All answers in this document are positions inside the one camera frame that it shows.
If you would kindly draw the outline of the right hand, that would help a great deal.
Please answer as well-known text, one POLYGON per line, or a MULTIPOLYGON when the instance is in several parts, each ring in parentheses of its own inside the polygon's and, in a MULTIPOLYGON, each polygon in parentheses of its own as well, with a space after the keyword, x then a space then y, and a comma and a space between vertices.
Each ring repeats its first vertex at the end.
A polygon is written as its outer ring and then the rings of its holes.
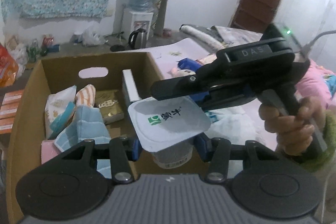
POLYGON ((295 116, 283 116, 274 106, 262 104, 259 116, 265 130, 277 135, 280 151, 289 156, 301 155, 313 141, 315 129, 323 131, 326 124, 326 110, 316 97, 305 97, 295 116))

